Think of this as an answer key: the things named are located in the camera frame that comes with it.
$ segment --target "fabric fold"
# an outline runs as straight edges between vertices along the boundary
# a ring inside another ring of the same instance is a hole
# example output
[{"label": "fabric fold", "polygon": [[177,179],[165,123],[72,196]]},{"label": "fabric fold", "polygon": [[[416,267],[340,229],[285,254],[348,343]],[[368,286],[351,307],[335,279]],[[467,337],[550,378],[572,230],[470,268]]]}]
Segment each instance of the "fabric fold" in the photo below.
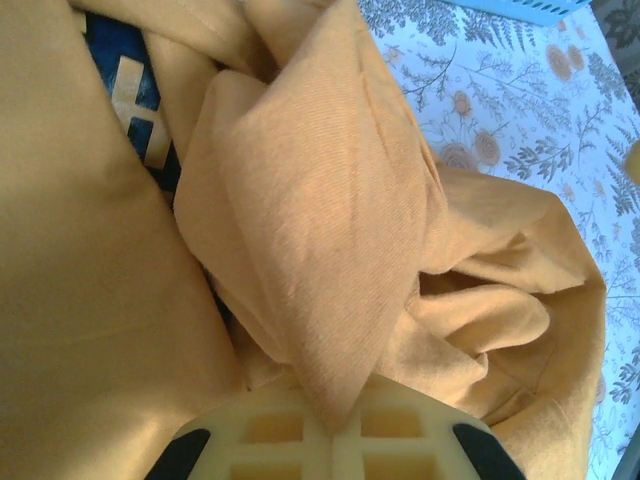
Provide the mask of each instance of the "fabric fold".
[{"label": "fabric fold", "polygon": [[143,30],[183,170],[172,216],[67,2],[0,6],[1,477],[139,480],[292,370],[329,429],[376,372],[584,478],[595,263],[555,196],[438,161],[355,0],[71,4]]}]

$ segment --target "white patterned fabric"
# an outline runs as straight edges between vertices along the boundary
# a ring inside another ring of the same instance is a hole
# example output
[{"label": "white patterned fabric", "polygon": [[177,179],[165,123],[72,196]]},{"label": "white patterned fabric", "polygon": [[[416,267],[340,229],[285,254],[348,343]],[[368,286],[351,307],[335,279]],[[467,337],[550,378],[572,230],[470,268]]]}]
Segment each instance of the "white patterned fabric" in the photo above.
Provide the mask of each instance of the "white patterned fabric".
[{"label": "white patterned fabric", "polygon": [[597,260],[607,344],[589,478],[610,479],[640,421],[640,189],[622,169],[640,116],[591,9],[541,28],[435,0],[360,4],[442,159],[556,193]]}]

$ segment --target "crumpled cloth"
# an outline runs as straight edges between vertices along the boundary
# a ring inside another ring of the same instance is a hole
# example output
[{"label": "crumpled cloth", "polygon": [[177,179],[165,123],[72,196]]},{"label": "crumpled cloth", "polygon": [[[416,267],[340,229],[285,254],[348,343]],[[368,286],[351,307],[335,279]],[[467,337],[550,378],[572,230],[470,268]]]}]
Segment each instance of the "crumpled cloth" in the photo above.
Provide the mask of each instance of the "crumpled cloth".
[{"label": "crumpled cloth", "polygon": [[[144,32],[175,217],[70,6]],[[0,42],[1,478],[141,479],[282,370],[329,429],[376,372],[585,477],[597,267],[558,198],[438,161],[355,0],[7,0]]]}]

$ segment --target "mustard cloth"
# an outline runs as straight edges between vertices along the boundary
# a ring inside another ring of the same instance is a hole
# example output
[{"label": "mustard cloth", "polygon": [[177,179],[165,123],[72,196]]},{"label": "mustard cloth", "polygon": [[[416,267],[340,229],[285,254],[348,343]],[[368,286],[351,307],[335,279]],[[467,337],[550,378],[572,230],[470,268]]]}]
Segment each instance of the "mustard cloth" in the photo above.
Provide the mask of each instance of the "mustard cloth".
[{"label": "mustard cloth", "polygon": [[[143,31],[175,217],[72,6]],[[5,0],[0,45],[0,478],[141,479],[282,368],[330,429],[377,372],[585,477],[597,267],[553,195],[437,161],[355,0]]]}]

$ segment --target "yellow plastic object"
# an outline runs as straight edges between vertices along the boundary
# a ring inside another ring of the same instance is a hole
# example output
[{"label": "yellow plastic object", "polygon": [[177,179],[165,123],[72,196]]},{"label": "yellow plastic object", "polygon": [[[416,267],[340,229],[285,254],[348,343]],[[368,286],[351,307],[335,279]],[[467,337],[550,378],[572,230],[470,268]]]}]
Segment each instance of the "yellow plastic object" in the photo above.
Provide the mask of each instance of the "yellow plastic object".
[{"label": "yellow plastic object", "polygon": [[640,141],[636,142],[627,156],[625,164],[627,175],[636,185],[640,185]]},{"label": "yellow plastic object", "polygon": [[[463,447],[454,426],[475,435],[472,447],[480,448],[475,454],[468,456],[469,442]],[[479,459],[481,465],[470,458]],[[372,377],[346,427],[330,436],[297,383],[285,377],[184,426],[147,479],[512,480],[524,476],[484,423],[391,380]]]}]

